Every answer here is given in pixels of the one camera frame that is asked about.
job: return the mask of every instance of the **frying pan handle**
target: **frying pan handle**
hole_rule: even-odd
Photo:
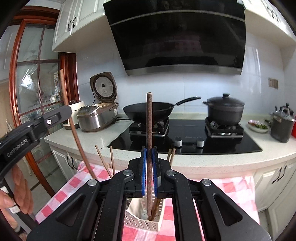
[[[201,99],[201,97],[190,97],[190,98],[187,98],[187,99],[185,99],[185,100],[181,100],[181,101],[179,101],[179,102],[176,103],[174,106],[176,106],[176,105],[181,105],[181,104],[184,104],[184,103],[186,103],[186,102],[193,101],[193,100],[199,100],[199,99]]]

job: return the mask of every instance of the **wooden chopstick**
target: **wooden chopstick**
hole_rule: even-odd
[[[64,70],[61,69],[59,71],[59,75],[60,75],[60,79],[61,79],[61,87],[62,87],[62,94],[63,94],[63,101],[64,101],[64,104],[65,105],[69,105],[69,101],[68,101],[68,97],[67,97],[67,90],[66,90],[66,81],[65,81],[65,74],[64,74]],[[86,168],[88,169],[91,177],[93,179],[97,179],[97,177],[95,176],[90,164],[89,164],[89,161],[87,160],[86,158],[86,155],[82,149],[82,146],[81,146],[81,143],[80,143],[80,140],[78,138],[78,135],[77,135],[77,132],[76,132],[76,129],[74,127],[74,122],[72,120],[72,117],[69,118],[69,122],[70,122],[70,127],[71,127],[71,131],[73,133],[73,136],[74,136],[74,140],[76,142],[76,145],[78,147],[78,150],[80,152],[80,155],[82,156],[82,159],[86,165]]]
[[[107,166],[107,163],[104,161],[104,158],[103,158],[103,156],[102,156],[102,154],[101,154],[101,152],[100,152],[98,146],[97,146],[97,145],[94,145],[94,146],[96,147],[96,151],[98,152],[98,154],[99,154],[99,156],[100,156],[100,158],[101,158],[101,161],[102,161],[102,163],[103,163],[103,165],[104,165],[106,171],[108,172],[109,177],[112,178],[112,174],[111,174],[111,172],[109,171],[108,166]]]
[[[170,161],[170,155],[171,155],[171,153],[172,153],[172,149],[170,148],[170,149],[168,150],[167,161]]]
[[[172,157],[171,157],[171,160],[170,160],[171,152],[172,152],[172,149],[169,149],[169,150],[168,150],[167,161],[170,161],[170,165],[172,165],[172,163],[173,163],[172,159],[173,159],[173,155],[174,155],[175,152],[176,152],[176,149],[175,149],[175,148],[173,149],[173,154],[172,154]],[[155,200],[154,200],[154,202],[153,202],[153,206],[152,206],[152,213],[151,213],[151,216],[148,217],[148,220],[149,220],[149,221],[153,221],[153,220],[154,220],[155,215],[156,215],[157,210],[158,210],[158,207],[159,207],[159,204],[160,204],[160,201],[161,201],[161,199],[155,198]]]
[[[112,164],[113,175],[115,175],[115,165],[114,165],[114,159],[113,159],[112,146],[110,146],[110,155],[111,155],[111,164]]]
[[[152,93],[147,93],[146,106],[146,134],[147,134],[147,215],[152,210]]]
[[[170,166],[172,166],[173,164],[173,158],[174,158],[175,152],[176,152],[176,148],[173,149],[172,156],[170,157]]]
[[[149,221],[153,221],[155,218],[155,215],[157,213],[159,204],[160,204],[161,199],[155,198],[154,202],[153,202],[153,207],[152,207],[152,214],[150,217],[148,217]]]

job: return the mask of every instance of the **range hood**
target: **range hood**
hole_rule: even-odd
[[[246,26],[237,0],[112,0],[104,9],[128,75],[242,71]]]

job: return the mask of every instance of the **glass door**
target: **glass door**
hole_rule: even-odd
[[[34,23],[33,20],[24,19],[16,37],[16,51],[13,53],[10,70],[16,125],[63,105],[59,82],[59,53],[52,51],[55,23],[43,22],[40,23],[39,20],[39,23]],[[61,124],[53,127],[47,135],[60,128]],[[26,158],[50,196],[66,183],[44,139],[40,140],[40,144]]]

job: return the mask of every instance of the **countertop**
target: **countertop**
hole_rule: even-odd
[[[204,119],[206,114],[173,113],[171,119]],[[238,175],[250,175],[254,170],[282,163],[296,157],[296,138],[291,137],[288,143],[281,143],[270,136],[270,133],[260,134],[250,130],[246,125],[250,119],[263,120],[266,116],[243,116],[241,126],[250,137],[261,147],[262,152],[225,155],[175,155],[173,169],[182,172],[187,177],[221,178]],[[81,145],[91,163],[100,164],[95,144],[107,162],[110,161],[110,149],[107,147],[128,126],[131,120],[121,120],[113,125],[94,133],[82,132],[77,129]],[[44,138],[47,143],[68,152],[80,155],[72,132],[64,128]],[[115,166],[117,169],[127,167],[129,160],[140,157],[140,152],[113,149]],[[166,159],[166,154],[159,154]]]

